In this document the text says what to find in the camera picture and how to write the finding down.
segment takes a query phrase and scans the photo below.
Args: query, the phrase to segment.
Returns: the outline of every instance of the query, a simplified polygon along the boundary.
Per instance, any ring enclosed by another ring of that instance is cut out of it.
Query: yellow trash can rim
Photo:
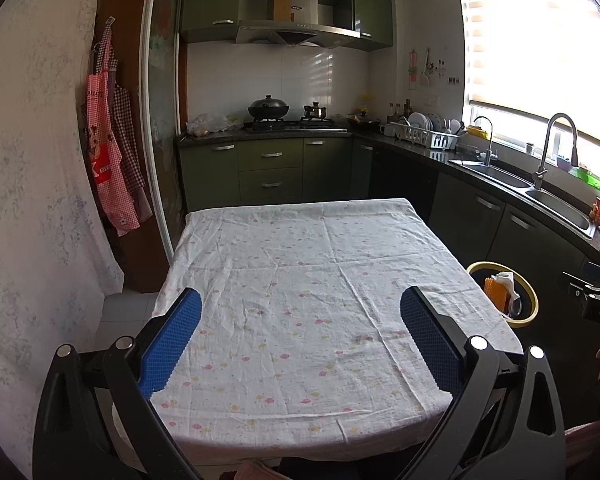
[[[496,272],[513,272],[513,278],[516,282],[518,282],[529,295],[529,299],[531,300],[531,314],[525,319],[506,319],[507,324],[512,328],[522,328],[524,326],[528,326],[538,315],[538,296],[534,291],[533,287],[529,285],[529,282],[520,274],[518,274],[515,270],[509,269],[509,267],[505,267],[504,265],[497,264],[495,262],[475,262],[466,268],[466,271],[471,275],[476,270],[481,269],[489,269],[494,270]]]

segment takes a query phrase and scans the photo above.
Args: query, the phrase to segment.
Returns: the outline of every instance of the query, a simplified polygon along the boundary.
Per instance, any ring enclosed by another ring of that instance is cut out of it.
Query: red checkered apron
[[[140,227],[134,201],[129,194],[120,160],[120,149],[111,129],[109,115],[109,55],[111,27],[107,25],[100,40],[96,73],[87,79],[87,128],[91,172],[98,189],[102,209],[111,224],[122,236]]]

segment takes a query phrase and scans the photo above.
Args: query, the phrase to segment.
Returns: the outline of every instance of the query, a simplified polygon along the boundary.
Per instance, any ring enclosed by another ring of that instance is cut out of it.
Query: silver handle
[[[518,224],[520,227],[522,227],[523,229],[526,229],[526,230],[529,230],[529,229],[531,229],[531,227],[532,227],[530,224],[528,224],[528,223],[526,223],[526,222],[522,221],[522,220],[521,220],[520,218],[518,218],[517,216],[513,216],[513,215],[511,215],[511,221],[512,221],[514,224]]]
[[[483,206],[488,207],[489,209],[493,209],[494,211],[500,211],[499,205],[495,205],[495,204],[492,204],[491,202],[487,202],[485,199],[480,198],[479,196],[475,197],[475,201],[478,204],[482,204]]]

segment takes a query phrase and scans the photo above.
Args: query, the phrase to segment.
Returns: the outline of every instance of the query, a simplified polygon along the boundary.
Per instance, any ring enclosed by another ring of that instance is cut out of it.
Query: black dishwasher
[[[422,220],[429,222],[438,172],[413,157],[374,147],[369,198],[406,198]]]

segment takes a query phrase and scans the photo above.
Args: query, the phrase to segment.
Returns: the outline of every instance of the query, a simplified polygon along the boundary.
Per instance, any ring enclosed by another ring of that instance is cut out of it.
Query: white floral curtain
[[[104,296],[122,289],[78,139],[96,3],[0,8],[0,445],[29,477],[54,350],[92,349]]]

